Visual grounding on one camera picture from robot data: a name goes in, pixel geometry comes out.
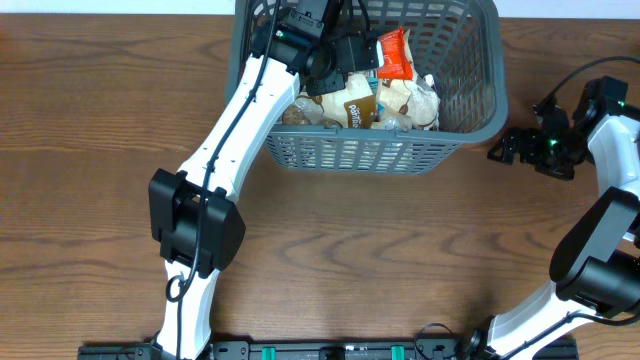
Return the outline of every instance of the gray basket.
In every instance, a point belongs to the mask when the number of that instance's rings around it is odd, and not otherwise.
[[[362,12],[354,1],[355,26]],[[250,29],[273,0],[236,1],[227,96],[240,77]],[[283,0],[283,6],[297,0]],[[496,135],[507,118],[499,18],[491,0],[366,1],[372,27],[403,26],[420,75],[433,74],[440,96],[440,131],[336,129],[275,125],[266,145],[288,168],[393,174],[432,170],[458,146]]]

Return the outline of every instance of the red snack bag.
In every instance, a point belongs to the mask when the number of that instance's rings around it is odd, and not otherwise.
[[[378,69],[378,79],[413,79],[411,64],[404,53],[404,29],[402,27],[378,38],[382,44],[384,66]]]

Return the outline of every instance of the plastic basket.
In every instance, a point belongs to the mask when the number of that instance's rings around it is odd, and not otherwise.
[[[354,1],[356,26],[364,27]],[[283,6],[298,1],[283,0]],[[236,2],[227,96],[239,81],[255,21],[273,0]],[[440,131],[336,129],[275,125],[266,145],[287,168],[421,174],[461,144],[496,135],[507,118],[499,18],[491,0],[365,1],[372,28],[411,30],[410,48],[421,76],[432,74],[440,96]]]

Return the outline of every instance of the white background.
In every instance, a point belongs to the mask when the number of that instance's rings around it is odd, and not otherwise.
[[[234,3],[235,0],[0,0],[0,12],[233,14]],[[494,3],[503,17],[640,19],[640,0],[494,0]]]

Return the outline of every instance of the wooden surface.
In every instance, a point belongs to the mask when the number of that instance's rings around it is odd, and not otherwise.
[[[140,341],[162,326],[165,274],[147,185],[177,169],[224,107],[233,19],[0,16],[0,358],[74,358],[86,342]],[[511,123],[568,72],[640,55],[640,22],[503,20]],[[631,83],[607,64],[571,82]],[[221,276],[217,333],[267,339],[462,333],[548,279],[559,240],[597,198],[573,182],[457,151],[420,177],[299,173],[264,151],[240,210],[248,233]],[[583,359],[640,356],[637,327],[575,332]]]

